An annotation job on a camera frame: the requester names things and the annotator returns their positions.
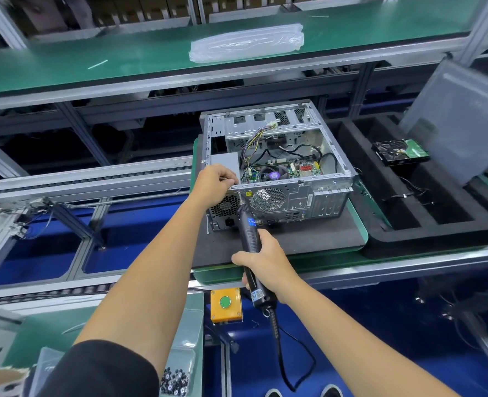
forearm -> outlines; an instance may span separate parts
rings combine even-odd
[[[205,208],[184,201],[98,306],[76,342],[113,341],[145,357],[158,374],[168,357],[187,297]]]
[[[356,397],[457,396],[303,280],[286,302]]]

person's left hand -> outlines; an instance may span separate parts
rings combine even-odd
[[[190,198],[200,203],[207,210],[224,199],[227,189],[238,183],[237,175],[221,164],[205,167],[194,184]]]

plastic bag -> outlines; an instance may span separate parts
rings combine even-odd
[[[303,25],[281,25],[229,32],[191,42],[189,58],[207,63],[248,60],[266,55],[290,53],[304,44]]]

black sleeve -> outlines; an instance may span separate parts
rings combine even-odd
[[[36,397],[157,397],[159,378],[141,355],[113,342],[71,347]]]

hand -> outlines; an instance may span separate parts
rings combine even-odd
[[[194,184],[190,198],[207,210],[224,199],[227,189],[238,183],[237,175],[221,164],[205,167]]]
[[[294,282],[302,281],[295,273],[279,242],[266,230],[258,229],[262,249],[259,253],[240,251],[231,257],[231,261],[238,266],[246,266],[261,282],[277,295],[277,299],[286,301]],[[242,282],[249,289],[246,274]]]

